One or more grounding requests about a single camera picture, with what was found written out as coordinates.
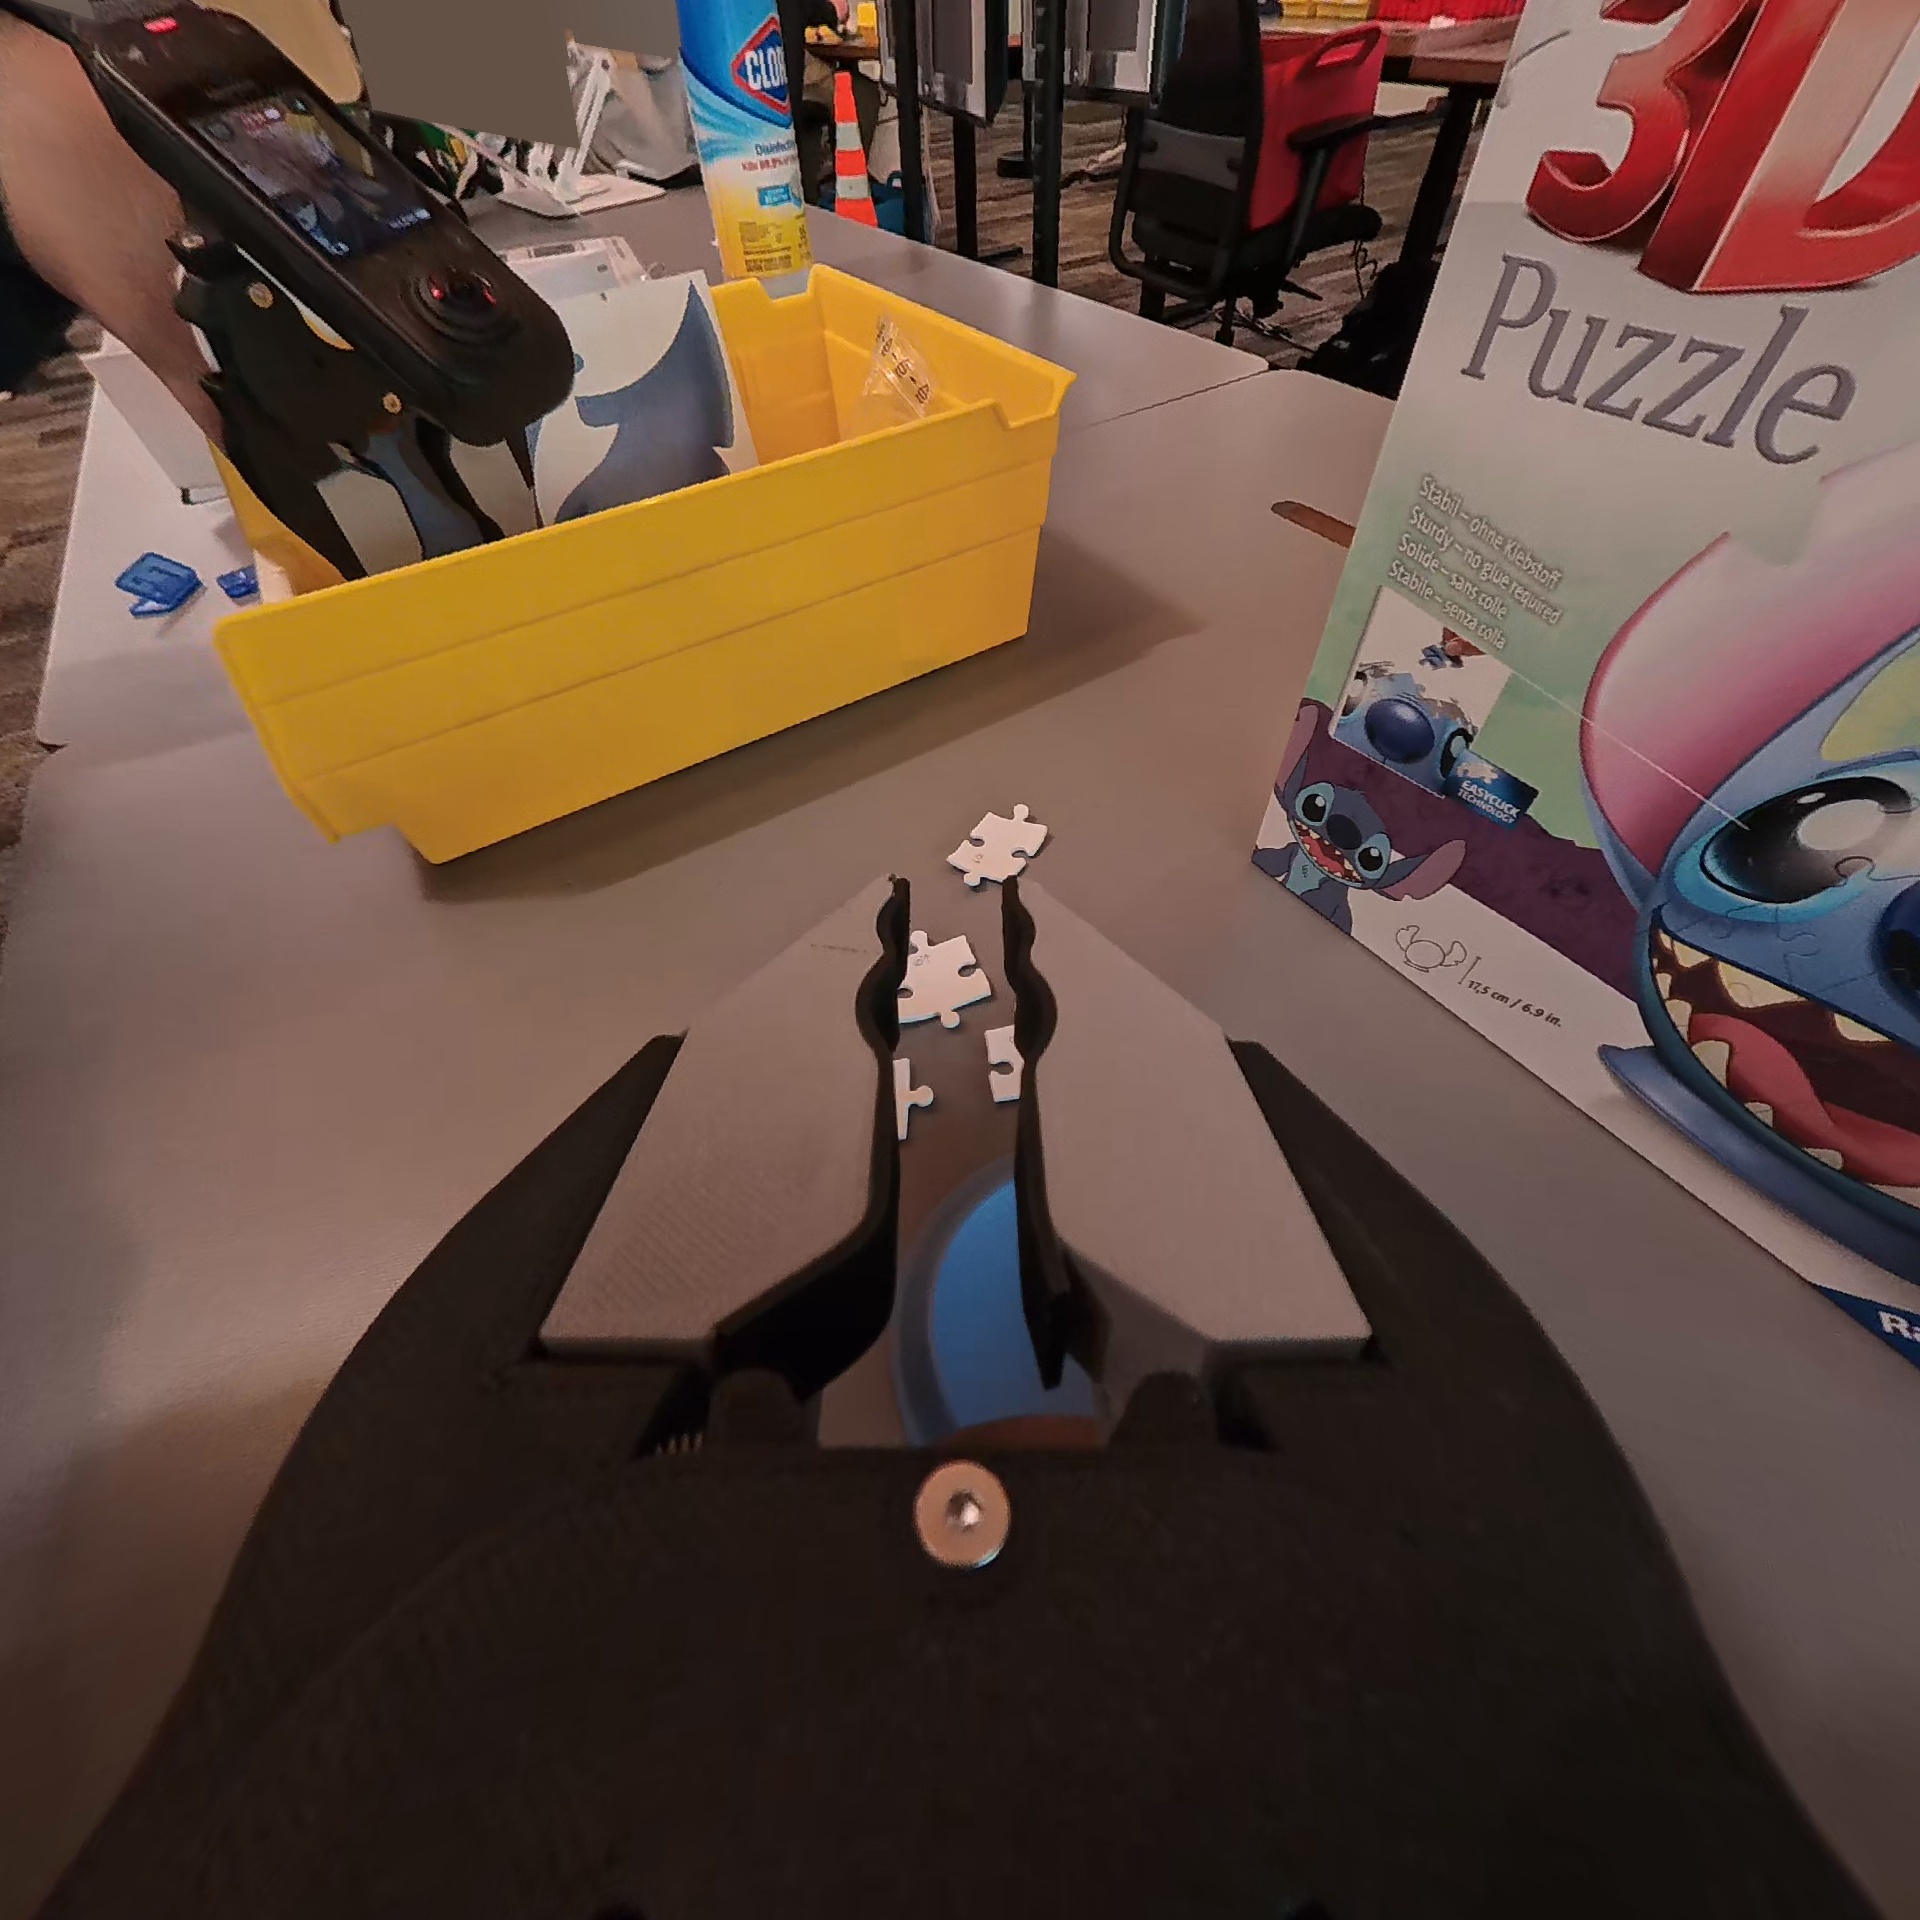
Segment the white box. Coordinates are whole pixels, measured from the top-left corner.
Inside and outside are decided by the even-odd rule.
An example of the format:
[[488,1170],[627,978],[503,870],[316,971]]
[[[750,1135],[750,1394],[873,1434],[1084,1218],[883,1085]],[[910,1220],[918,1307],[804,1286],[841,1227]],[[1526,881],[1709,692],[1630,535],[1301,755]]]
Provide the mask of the white box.
[[105,332],[80,362],[183,502],[204,505],[224,493],[217,460],[200,427],[131,348]]

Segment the person's left forearm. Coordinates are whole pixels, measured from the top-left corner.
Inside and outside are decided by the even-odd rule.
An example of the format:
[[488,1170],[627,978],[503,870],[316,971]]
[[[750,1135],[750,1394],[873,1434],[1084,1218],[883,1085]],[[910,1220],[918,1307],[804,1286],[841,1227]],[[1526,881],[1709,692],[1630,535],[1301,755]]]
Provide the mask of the person's left forearm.
[[222,441],[200,387],[200,341],[176,314],[179,197],[125,143],[77,55],[16,15],[3,22],[3,187],[36,276],[131,348],[200,435]]

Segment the white stand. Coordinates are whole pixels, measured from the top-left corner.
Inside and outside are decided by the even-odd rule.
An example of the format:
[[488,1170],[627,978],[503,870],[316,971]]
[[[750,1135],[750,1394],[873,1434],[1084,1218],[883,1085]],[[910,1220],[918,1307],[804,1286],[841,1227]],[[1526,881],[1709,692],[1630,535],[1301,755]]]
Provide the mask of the white stand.
[[541,220],[569,220],[592,211],[655,201],[664,187],[614,167],[592,167],[592,141],[614,92],[609,51],[566,42],[566,94],[574,109],[572,143],[531,141],[473,132],[468,141],[499,170],[499,197]]

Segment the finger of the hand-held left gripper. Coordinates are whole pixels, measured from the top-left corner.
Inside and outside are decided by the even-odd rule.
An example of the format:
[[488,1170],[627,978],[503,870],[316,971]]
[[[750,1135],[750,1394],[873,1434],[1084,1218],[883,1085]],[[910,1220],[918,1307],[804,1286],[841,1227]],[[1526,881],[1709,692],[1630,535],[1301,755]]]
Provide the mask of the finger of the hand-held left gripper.
[[473,445],[437,425],[403,425],[392,489],[420,545],[492,545],[544,524],[525,431]]
[[420,449],[339,449],[320,479],[320,505],[339,525],[360,574],[452,554],[452,499]]

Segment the display board on stand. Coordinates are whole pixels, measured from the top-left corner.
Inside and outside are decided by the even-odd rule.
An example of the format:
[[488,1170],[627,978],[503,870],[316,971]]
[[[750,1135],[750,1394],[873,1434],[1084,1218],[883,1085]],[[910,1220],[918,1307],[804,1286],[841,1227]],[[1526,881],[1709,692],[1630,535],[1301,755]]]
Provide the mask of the display board on stand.
[[976,130],[1000,108],[1008,55],[1004,3],[877,3],[879,84],[893,98],[903,234],[931,239],[920,121],[932,113],[950,126],[955,250],[971,261],[981,261]]
[[1024,81],[1031,113],[1033,236],[1031,276],[1047,289],[1061,270],[1065,103],[1139,103],[1161,66],[1156,3],[1024,5]]

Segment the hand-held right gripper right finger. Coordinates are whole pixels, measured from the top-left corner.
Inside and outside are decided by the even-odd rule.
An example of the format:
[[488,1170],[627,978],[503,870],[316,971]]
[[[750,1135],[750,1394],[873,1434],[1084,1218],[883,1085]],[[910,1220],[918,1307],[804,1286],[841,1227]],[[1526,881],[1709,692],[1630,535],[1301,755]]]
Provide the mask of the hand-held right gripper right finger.
[[1000,886],[1014,1220],[1045,1385],[1350,1359],[1372,1337],[1223,1029],[1045,890]]

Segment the puzzle box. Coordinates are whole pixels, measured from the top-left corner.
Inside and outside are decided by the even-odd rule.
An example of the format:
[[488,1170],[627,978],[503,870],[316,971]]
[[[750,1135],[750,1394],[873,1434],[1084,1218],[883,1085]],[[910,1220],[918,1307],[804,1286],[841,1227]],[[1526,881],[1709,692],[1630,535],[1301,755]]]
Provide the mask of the puzzle box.
[[1907,1362],[1916,18],[1526,5],[1254,842]]

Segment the yellow plastic bin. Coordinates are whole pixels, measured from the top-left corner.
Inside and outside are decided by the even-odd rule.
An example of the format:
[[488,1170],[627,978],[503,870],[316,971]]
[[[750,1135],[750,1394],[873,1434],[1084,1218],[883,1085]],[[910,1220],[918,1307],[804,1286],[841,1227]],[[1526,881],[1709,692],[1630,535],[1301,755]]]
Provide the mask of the yellow plastic bin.
[[[755,469],[215,625],[326,842],[445,863],[1027,633],[1075,375],[832,268],[713,302]],[[942,406],[851,439],[879,316]]]

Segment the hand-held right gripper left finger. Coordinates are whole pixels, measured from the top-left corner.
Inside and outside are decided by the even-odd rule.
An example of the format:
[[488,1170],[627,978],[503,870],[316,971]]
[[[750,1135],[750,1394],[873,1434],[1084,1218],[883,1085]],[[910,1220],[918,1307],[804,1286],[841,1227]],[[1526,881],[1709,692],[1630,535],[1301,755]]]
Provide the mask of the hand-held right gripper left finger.
[[846,1374],[896,1299],[910,892],[873,881],[680,1038],[541,1324],[576,1359]]

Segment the blue round puzzle stand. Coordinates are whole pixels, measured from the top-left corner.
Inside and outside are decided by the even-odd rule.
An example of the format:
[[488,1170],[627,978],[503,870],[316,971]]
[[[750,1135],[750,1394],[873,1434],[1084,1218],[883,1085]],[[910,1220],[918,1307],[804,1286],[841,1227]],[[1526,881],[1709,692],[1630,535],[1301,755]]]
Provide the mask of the blue round puzzle stand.
[[1040,1379],[1024,1321],[1008,1157],[967,1175],[903,1252],[893,1380],[903,1436],[913,1447],[1005,1420],[1108,1421],[1096,1387],[1075,1359],[1056,1385]]

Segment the white sheet with blue shapes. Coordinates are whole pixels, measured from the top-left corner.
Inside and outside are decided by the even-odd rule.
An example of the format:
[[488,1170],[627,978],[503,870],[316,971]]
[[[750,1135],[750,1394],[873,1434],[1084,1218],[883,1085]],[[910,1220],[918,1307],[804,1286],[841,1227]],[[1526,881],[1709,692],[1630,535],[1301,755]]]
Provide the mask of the white sheet with blue shapes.
[[574,379],[564,403],[531,431],[541,524],[757,467],[707,275],[576,283],[552,307]]

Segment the clear plastic bag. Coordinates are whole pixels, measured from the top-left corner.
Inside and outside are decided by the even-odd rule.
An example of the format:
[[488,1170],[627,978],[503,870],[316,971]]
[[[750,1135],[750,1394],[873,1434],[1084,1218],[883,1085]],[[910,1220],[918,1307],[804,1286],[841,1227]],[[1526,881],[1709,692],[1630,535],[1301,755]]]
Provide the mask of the clear plastic bag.
[[900,425],[918,425],[939,406],[939,382],[920,345],[896,318],[879,316],[860,390],[847,409],[847,437],[865,439]]

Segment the disinfecting wipes canister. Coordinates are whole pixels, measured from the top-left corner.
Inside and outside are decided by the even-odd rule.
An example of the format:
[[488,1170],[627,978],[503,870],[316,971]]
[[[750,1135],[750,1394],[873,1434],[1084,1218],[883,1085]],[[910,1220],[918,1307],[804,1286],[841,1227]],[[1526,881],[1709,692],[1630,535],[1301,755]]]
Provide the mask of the disinfecting wipes canister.
[[723,270],[800,295],[812,268],[774,3],[677,3],[679,58]]

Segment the orange traffic cone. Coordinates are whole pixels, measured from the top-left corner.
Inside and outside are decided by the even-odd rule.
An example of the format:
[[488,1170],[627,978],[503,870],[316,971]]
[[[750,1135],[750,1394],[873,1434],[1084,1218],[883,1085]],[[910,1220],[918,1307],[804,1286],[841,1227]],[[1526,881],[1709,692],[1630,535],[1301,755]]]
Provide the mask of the orange traffic cone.
[[838,220],[877,228],[869,155],[856,123],[853,71],[841,66],[832,81],[832,211]]

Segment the black and red office chair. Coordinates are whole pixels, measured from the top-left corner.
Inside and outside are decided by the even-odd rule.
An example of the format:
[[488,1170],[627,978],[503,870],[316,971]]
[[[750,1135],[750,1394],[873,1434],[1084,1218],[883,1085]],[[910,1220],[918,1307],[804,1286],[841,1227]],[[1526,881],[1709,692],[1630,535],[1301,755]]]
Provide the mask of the black and red office chair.
[[1126,113],[1108,257],[1143,319],[1259,330],[1311,253],[1381,234],[1365,203],[1384,33],[1259,30],[1253,3],[1181,5],[1158,94]]

